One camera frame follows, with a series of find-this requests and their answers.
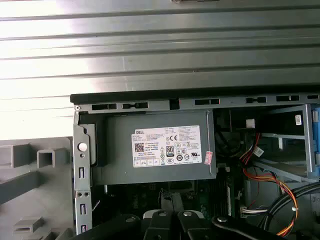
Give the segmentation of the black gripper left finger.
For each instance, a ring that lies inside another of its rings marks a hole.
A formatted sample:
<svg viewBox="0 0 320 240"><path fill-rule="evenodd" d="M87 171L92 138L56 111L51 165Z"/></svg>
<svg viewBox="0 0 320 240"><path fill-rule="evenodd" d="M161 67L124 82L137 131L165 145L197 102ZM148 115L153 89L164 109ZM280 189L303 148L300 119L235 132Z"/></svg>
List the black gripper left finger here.
<svg viewBox="0 0 320 240"><path fill-rule="evenodd" d="M174 205L165 188L111 188L93 195L93 228L75 240L172 240Z"/></svg>

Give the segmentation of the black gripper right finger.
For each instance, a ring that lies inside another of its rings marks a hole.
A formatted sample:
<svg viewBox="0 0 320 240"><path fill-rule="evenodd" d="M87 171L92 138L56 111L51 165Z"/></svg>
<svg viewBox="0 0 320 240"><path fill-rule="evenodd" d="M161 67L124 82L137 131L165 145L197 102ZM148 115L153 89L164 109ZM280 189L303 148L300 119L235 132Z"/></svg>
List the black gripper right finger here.
<svg viewBox="0 0 320 240"><path fill-rule="evenodd" d="M283 240L284 238L228 215L207 220L192 210L177 214L184 240Z"/></svg>

